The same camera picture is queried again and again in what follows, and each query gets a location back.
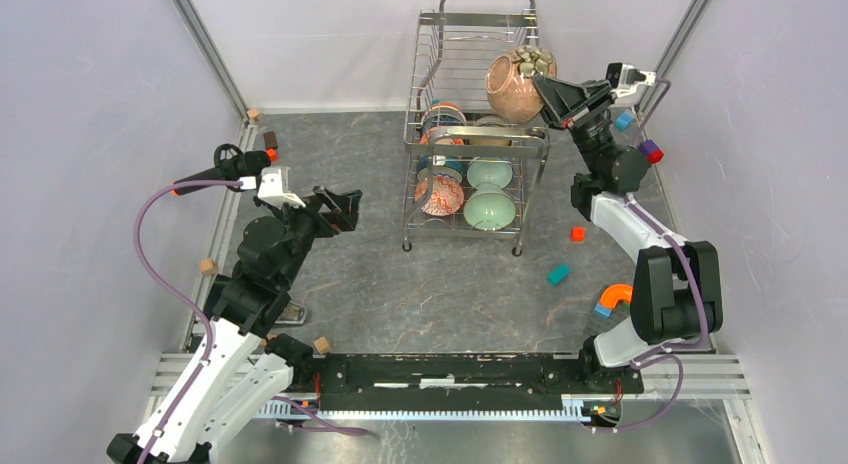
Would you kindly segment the red white patterned bowl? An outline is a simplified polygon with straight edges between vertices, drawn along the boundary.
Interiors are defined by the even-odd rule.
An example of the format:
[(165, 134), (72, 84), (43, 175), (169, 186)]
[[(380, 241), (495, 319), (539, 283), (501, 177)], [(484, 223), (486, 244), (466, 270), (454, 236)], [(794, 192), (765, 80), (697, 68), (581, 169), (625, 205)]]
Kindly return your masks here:
[(421, 210), (428, 215), (444, 217), (456, 213), (465, 202), (460, 183), (447, 175), (434, 175), (432, 192)]

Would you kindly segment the steel dish rack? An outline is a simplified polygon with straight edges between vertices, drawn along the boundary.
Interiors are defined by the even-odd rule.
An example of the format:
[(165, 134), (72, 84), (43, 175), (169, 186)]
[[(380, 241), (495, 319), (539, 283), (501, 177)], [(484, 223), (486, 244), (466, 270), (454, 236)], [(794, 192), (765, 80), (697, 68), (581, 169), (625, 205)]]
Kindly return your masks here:
[(539, 45), (535, 0), (440, 0), (420, 12), (404, 143), (402, 248), (420, 236), (510, 239), (523, 251), (549, 155), (546, 130), (499, 96)]

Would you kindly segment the brown beige bowl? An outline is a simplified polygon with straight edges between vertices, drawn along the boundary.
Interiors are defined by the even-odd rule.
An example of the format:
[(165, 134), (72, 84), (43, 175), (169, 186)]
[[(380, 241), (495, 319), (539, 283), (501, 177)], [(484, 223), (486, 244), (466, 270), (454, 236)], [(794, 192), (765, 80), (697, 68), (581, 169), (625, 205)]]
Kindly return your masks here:
[(499, 116), (484, 115), (479, 117), (472, 123), (472, 127), (476, 130), (482, 129), (485, 133), (467, 138), (466, 142), (468, 145), (508, 147), (512, 144), (512, 140), (509, 137), (503, 136), (503, 133), (509, 131), (511, 127)]

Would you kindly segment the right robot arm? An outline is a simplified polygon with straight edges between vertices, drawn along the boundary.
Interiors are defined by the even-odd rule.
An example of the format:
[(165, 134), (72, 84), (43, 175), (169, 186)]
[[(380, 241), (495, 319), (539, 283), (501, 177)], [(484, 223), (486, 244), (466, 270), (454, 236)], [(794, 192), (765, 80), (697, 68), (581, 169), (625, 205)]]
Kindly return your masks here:
[(637, 366), (676, 350), (700, 349), (724, 323), (719, 256), (708, 241), (691, 241), (650, 215), (634, 198), (651, 164), (639, 149), (616, 142), (609, 109), (653, 72), (612, 65), (603, 80), (574, 84), (537, 73), (533, 86), (550, 129), (570, 133), (587, 170), (575, 175), (572, 206), (604, 230), (636, 265), (630, 315), (587, 340), (577, 366), (580, 384), (602, 392), (617, 367)]

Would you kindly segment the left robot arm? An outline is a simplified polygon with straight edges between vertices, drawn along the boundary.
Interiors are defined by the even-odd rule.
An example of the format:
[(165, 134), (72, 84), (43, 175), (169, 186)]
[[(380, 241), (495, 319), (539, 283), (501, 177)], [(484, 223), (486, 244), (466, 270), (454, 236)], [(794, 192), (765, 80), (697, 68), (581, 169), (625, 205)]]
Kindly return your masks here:
[(112, 438), (112, 462), (213, 463), (274, 396), (312, 383), (312, 348), (268, 333), (314, 242), (355, 230), (361, 198), (317, 186), (245, 227), (231, 275), (216, 276), (206, 304), (192, 308), (206, 329), (201, 343), (148, 420)]

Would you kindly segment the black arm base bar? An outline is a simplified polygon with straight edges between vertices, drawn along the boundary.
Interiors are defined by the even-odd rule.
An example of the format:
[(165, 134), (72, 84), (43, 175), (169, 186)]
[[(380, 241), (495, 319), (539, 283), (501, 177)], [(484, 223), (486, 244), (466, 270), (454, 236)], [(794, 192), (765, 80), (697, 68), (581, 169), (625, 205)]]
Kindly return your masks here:
[(329, 354), (313, 369), (329, 411), (553, 411), (565, 395), (645, 389), (640, 371), (577, 354)]

